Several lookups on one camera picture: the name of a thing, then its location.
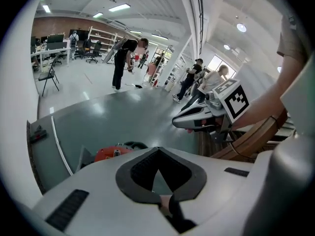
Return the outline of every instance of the white table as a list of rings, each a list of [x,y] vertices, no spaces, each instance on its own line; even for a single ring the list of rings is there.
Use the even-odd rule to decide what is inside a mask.
[[[47,50],[47,51],[39,51],[36,53],[31,54],[31,57],[40,55],[40,70],[43,70],[43,54],[51,54],[51,53],[59,53],[67,51],[67,64],[69,64],[69,57],[70,57],[70,50],[71,48],[60,48],[60,49],[54,49],[54,50]]]

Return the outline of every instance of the brick wall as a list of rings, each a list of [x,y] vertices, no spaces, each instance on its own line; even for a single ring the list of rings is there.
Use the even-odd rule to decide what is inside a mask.
[[[81,30],[89,30],[89,28],[93,26],[98,30],[107,31],[110,33],[118,33],[119,36],[126,35],[126,32],[123,30],[116,29],[109,25],[95,22],[87,19],[79,19],[79,18],[69,18],[69,17],[44,17],[44,18],[35,18],[33,22],[33,28],[31,35],[36,36],[36,38],[41,38],[44,36],[48,36],[51,34],[61,34],[65,33],[65,37],[69,36],[69,32],[71,29],[81,29]],[[111,38],[111,35],[104,34],[99,32],[101,36]],[[106,39],[101,40],[104,43],[108,43]]]

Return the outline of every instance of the light fixture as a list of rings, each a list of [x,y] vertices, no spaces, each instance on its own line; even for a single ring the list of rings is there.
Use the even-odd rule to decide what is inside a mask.
[[[137,33],[137,34],[142,34],[142,32],[137,31],[137,30],[130,30],[131,33]]]
[[[153,44],[153,45],[158,45],[157,43],[153,43],[153,42],[150,42],[150,41],[149,41],[149,43],[150,43],[150,44]]]
[[[100,17],[101,15],[103,15],[103,13],[100,13],[100,12],[99,12],[99,13],[97,13],[96,15],[94,15],[93,17],[94,17],[94,18],[98,18],[98,17]]]
[[[159,35],[155,35],[155,34],[151,34],[153,37],[159,37],[159,38],[162,38],[162,39],[165,39],[165,40],[168,40],[167,37],[162,37],[162,36],[159,36]]]
[[[50,13],[50,9],[48,8],[48,5],[43,5],[43,8],[47,13]]]
[[[236,25],[236,27],[237,27],[237,29],[239,30],[239,31],[241,31],[241,32],[246,32],[246,26],[245,25],[243,25],[243,24],[237,24]]]
[[[125,4],[122,4],[122,5],[116,6],[114,8],[111,8],[111,9],[109,9],[109,11],[114,12],[114,11],[117,11],[117,10],[123,10],[123,9],[128,9],[128,8],[130,8],[130,5],[125,3]]]

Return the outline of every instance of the person in white shirt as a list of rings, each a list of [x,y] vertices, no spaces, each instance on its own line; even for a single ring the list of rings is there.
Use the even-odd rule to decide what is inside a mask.
[[[205,100],[206,93],[212,91],[215,87],[224,82],[222,76],[226,78],[228,74],[228,68],[226,65],[221,65],[218,71],[211,71],[202,78],[202,83],[198,87],[196,94],[189,100],[189,102],[182,108],[182,110],[190,107],[196,100],[201,103]]]
[[[75,47],[77,45],[77,41],[79,41],[79,36],[76,30],[74,30],[73,33],[70,35],[69,40],[70,40],[70,48],[71,48],[70,58],[74,60]]]

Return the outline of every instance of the sneaker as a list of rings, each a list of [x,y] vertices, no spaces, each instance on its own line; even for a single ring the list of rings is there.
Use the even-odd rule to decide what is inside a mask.
[[[173,98],[173,101],[176,101],[177,103],[181,103],[181,101],[177,98]]]

